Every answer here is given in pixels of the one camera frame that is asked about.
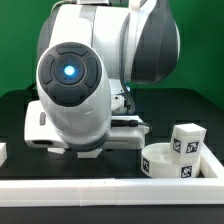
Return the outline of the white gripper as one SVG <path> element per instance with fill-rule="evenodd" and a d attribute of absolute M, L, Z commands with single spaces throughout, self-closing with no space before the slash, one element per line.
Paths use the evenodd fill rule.
<path fill-rule="evenodd" d="M 106 141 L 85 147 L 85 150 L 142 149 L 145 146 L 145 135 L 146 124 L 138 116 L 113 116 Z M 30 147 L 79 150 L 78 146 L 70 146 L 61 139 L 39 100 L 28 104 L 24 140 Z"/>

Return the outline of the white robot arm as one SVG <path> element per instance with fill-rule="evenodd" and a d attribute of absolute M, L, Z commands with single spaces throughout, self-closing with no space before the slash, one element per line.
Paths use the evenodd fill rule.
<path fill-rule="evenodd" d="M 149 131 L 128 83 L 154 84 L 176 67 L 180 37 L 168 0 L 63 0 L 42 26 L 38 100 L 24 128 L 32 147 L 141 149 Z"/>

